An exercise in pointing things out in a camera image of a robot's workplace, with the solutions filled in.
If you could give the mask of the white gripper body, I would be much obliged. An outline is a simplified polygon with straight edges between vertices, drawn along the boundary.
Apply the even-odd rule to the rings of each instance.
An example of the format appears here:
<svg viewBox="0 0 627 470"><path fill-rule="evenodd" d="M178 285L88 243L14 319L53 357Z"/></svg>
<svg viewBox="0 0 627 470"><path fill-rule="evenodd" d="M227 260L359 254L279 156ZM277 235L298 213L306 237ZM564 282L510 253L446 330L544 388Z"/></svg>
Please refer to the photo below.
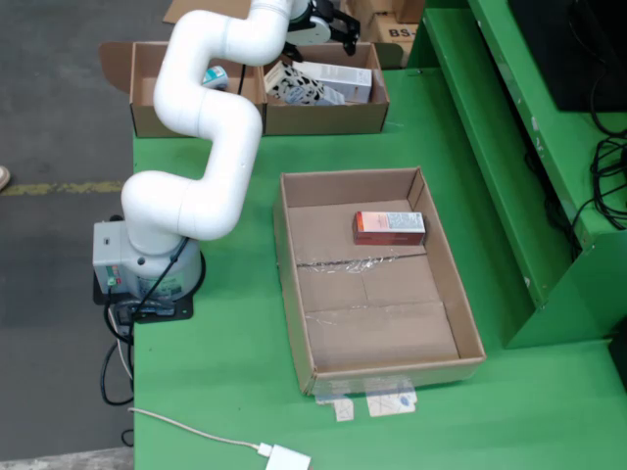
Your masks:
<svg viewBox="0 0 627 470"><path fill-rule="evenodd" d="M318 15L302 14L291 19L286 42L294 46L323 44L331 40L333 20Z"/></svg>

